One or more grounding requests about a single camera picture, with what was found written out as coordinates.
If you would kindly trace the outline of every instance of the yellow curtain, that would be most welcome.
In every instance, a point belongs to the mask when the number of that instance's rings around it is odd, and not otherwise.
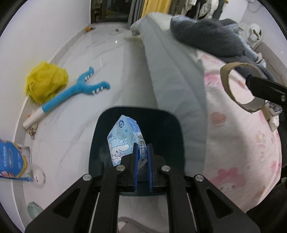
[[[171,1],[172,0],[145,0],[141,17],[154,11],[168,13]]]

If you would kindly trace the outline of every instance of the brown tape roll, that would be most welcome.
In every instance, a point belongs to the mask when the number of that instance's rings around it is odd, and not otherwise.
[[[223,88],[224,88],[225,92],[229,95],[229,97],[235,103],[237,103],[237,105],[240,106],[242,109],[244,109],[247,112],[251,112],[251,113],[252,112],[256,112],[256,111],[258,111],[258,110],[263,108],[263,105],[265,104],[265,100],[260,99],[258,97],[254,97],[254,99],[251,102],[249,102],[247,104],[241,104],[235,99],[234,95],[232,94],[232,91],[230,90],[229,74],[234,68],[239,67],[239,66],[249,66],[249,68],[250,67],[252,68],[251,69],[251,71],[252,71],[251,74],[253,76],[263,78],[261,73],[260,73],[260,71],[258,70],[258,68],[255,67],[252,64],[241,63],[241,62],[227,63],[226,65],[224,65],[220,69],[220,77],[221,77],[221,82],[222,82]]]

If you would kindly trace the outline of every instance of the light blue tissue pack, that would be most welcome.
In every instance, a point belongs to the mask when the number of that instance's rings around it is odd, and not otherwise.
[[[123,156],[132,154],[134,143],[140,147],[139,163],[146,159],[146,143],[134,119],[121,115],[107,139],[113,166],[119,165]]]

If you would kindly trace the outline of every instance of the blue logo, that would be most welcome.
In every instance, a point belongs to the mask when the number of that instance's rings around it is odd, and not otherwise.
[[[120,126],[120,128],[122,128],[124,126],[124,121],[120,120],[119,121],[119,126]]]

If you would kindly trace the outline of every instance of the yellow plastic bag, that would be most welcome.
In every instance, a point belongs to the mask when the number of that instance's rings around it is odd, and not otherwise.
[[[68,73],[55,64],[46,61],[37,65],[26,79],[25,91],[38,104],[52,99],[68,84]]]

